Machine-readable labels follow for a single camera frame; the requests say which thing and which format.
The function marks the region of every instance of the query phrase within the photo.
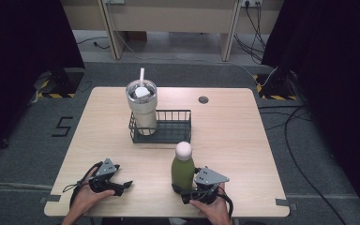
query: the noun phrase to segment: white cup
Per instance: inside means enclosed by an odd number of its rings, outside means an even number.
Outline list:
[[[136,80],[127,85],[127,103],[133,111],[136,126],[142,135],[150,135],[156,131],[158,104],[157,86],[148,80]]]

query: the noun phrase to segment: white straw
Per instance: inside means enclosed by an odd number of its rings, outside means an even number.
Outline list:
[[[142,67],[140,69],[140,87],[144,87],[143,81],[144,81],[144,68]]]

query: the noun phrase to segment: floor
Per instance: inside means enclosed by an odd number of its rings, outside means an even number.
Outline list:
[[[176,63],[176,64],[236,64],[241,66],[258,66],[234,40],[229,62],[221,59],[217,34],[147,32],[147,42],[128,41],[120,60],[114,60],[105,31],[73,31],[81,50],[84,62],[106,63]],[[261,51],[260,43],[254,35],[239,35],[249,47]],[[268,36],[262,36],[266,42]]]

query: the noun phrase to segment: gray carpet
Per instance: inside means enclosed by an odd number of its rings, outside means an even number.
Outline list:
[[[145,79],[160,86],[250,88],[259,107],[301,105],[303,101],[265,100],[257,95],[253,79],[237,66],[178,64],[103,64],[86,63],[82,83],[74,98],[40,98],[22,115],[8,137],[9,147],[0,149],[0,224],[56,224],[61,218],[46,217],[40,199],[49,195],[55,177],[67,152],[83,108],[96,86],[126,86],[138,79],[145,68]],[[268,73],[268,67],[248,67],[252,74]],[[261,109],[279,176],[293,210],[285,218],[240,219],[266,224],[341,224],[335,213],[321,199],[297,170],[287,149],[283,124],[295,108]],[[360,224],[360,201],[347,177],[331,158],[308,108],[288,125],[288,140],[294,158],[310,182],[333,204],[347,224]],[[71,129],[66,137],[56,126]],[[78,224],[90,224],[83,218]]]

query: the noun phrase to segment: black curtain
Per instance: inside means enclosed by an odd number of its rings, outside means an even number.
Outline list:
[[[9,134],[41,73],[84,68],[60,0],[0,0],[0,142]]]
[[[262,63],[298,74],[322,135],[360,197],[360,2],[300,2],[285,0]]]

